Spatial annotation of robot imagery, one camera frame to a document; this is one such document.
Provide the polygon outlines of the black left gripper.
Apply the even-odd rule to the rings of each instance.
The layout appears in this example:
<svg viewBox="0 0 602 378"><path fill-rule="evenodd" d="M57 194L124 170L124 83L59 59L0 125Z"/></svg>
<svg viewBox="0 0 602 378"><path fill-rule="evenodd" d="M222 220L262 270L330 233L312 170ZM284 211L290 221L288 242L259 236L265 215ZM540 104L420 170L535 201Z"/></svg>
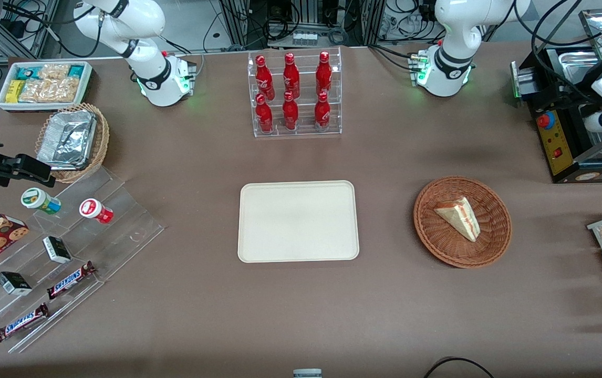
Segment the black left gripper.
<svg viewBox="0 0 602 378"><path fill-rule="evenodd" d="M577 106L597 104L596 97L582 91L568 81L556 79L555 89L557 95L555 109L570 109Z"/></svg>

